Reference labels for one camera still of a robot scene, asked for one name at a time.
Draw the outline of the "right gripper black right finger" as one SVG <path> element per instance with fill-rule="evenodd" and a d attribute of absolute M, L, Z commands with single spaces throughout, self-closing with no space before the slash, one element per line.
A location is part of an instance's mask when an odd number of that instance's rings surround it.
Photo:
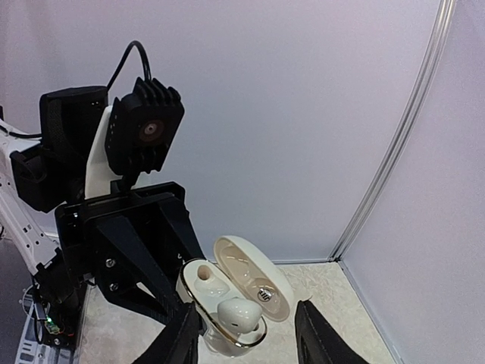
<path fill-rule="evenodd" d="M 368 363 L 340 337 L 310 300 L 297 303 L 295 331 L 298 363 Z"/>

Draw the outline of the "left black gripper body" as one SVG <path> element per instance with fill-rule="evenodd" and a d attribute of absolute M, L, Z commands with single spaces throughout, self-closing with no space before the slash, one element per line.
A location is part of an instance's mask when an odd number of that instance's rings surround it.
<path fill-rule="evenodd" d="M 63 204 L 61 252 L 75 287 L 95 280 L 121 307 L 179 307 L 176 281 L 189 261 L 189 211 L 175 182 Z"/>

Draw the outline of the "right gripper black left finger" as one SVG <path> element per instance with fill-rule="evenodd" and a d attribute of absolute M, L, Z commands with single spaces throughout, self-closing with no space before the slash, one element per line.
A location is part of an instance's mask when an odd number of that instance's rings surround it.
<path fill-rule="evenodd" d="M 184 303 L 134 364 L 196 364 L 199 321 L 195 303 Z"/>

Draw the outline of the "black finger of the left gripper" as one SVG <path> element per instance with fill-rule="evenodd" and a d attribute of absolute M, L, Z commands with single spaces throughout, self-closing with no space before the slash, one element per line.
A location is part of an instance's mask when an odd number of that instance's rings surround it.
<path fill-rule="evenodd" d="M 140 313 L 164 325 L 183 305 L 176 291 L 182 265 L 159 265 L 161 217 L 132 219 L 123 215 L 94 220 L 94 237 L 103 257 L 116 261 L 104 267 L 102 291 L 109 302 Z"/>
<path fill-rule="evenodd" d="M 158 201 L 161 213 L 161 242 L 157 248 L 159 265 L 182 265 L 182 261 L 202 259 L 203 252 L 182 200 L 162 193 Z"/>

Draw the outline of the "white earbud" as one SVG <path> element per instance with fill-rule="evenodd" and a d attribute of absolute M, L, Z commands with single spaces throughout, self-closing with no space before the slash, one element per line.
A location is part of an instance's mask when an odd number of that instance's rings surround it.
<path fill-rule="evenodd" d="M 231 298 L 217 305 L 220 325 L 234 334 L 248 334 L 258 327 L 262 308 L 252 300 Z"/>

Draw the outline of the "small white charging case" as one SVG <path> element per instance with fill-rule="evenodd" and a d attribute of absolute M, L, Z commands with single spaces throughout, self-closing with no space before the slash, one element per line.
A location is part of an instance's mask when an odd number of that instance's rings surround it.
<path fill-rule="evenodd" d="M 294 291 L 283 272 L 253 243 L 226 235 L 213 245 L 214 262 L 192 259 L 177 278 L 176 291 L 185 303 L 195 303 L 206 327 L 207 348 L 229 357 L 247 354 L 268 335 L 268 322 L 285 322 L 295 304 Z M 217 305 L 231 298 L 252 300 L 262 308 L 258 327 L 234 334 L 217 318 Z"/>

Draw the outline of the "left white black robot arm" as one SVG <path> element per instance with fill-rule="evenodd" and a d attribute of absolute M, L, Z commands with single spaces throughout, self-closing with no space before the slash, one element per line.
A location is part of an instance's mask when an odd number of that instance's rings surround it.
<path fill-rule="evenodd" d="M 176 281 L 202 257 L 185 190 L 138 187 L 160 171 L 184 115 L 180 94 L 137 80 L 108 102 L 104 86 L 44 94 L 38 140 L 2 135 L 1 223 L 33 279 L 39 318 L 67 333 L 82 292 L 163 324 L 181 310 Z"/>

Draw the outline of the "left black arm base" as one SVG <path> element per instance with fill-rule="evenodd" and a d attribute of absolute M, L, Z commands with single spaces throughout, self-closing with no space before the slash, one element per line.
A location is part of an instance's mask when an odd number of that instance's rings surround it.
<path fill-rule="evenodd" d="M 26 314 L 23 338 L 35 344 L 74 351 L 81 327 L 81 307 L 73 312 L 50 303 L 39 303 L 33 286 L 23 292 L 22 308 Z"/>

